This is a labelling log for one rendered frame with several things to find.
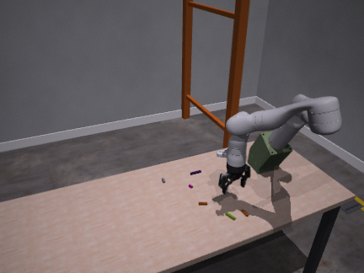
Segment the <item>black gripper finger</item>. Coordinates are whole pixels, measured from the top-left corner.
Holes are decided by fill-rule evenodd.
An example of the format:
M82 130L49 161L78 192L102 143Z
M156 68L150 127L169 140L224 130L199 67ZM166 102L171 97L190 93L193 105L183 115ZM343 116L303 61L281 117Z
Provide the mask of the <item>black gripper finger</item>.
M228 174L220 174L218 186L221 187L224 195L228 194L228 186L237 178L235 174L230 181L228 181ZM225 182L226 180L226 182ZM227 183L227 184L226 184ZM226 185L225 185L226 184Z
M248 166L248 164L246 164L246 167L245 167L245 171L244 171L244 175L243 174L238 174L240 177L243 176L243 178L241 179L241 182L240 182L240 185L244 188L245 185L246 185L246 181L247 178L250 178L250 166Z

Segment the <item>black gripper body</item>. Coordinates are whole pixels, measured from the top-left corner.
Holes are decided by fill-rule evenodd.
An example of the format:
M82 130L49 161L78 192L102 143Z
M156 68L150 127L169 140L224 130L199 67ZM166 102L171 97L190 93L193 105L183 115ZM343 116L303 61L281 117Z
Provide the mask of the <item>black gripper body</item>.
M245 170L245 165L242 166L242 167L233 167L233 166L230 166L227 163L227 172L226 172L226 174L228 174L227 177L229 177L229 179L231 180L231 178L235 175L235 173L238 173L238 174L241 173L241 174L243 174L244 173L244 170ZM237 180L237 179L240 178L240 176L238 174L236 174L237 175L237 178L235 180Z

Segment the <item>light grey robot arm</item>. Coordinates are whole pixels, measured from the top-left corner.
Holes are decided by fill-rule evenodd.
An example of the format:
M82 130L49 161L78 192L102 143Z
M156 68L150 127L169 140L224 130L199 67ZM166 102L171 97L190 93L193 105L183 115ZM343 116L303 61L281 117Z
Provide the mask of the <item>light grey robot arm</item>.
M331 135L340 130L342 119L336 97L310 99L299 94L292 101L292 104L273 110L256 111L252 114L241 111L229 118L226 129L232 135L228 148L217 151L217 156L227 158L230 166L244 166L249 133L255 131L274 130L268 142L274 149L281 150L306 124L311 132L318 135Z

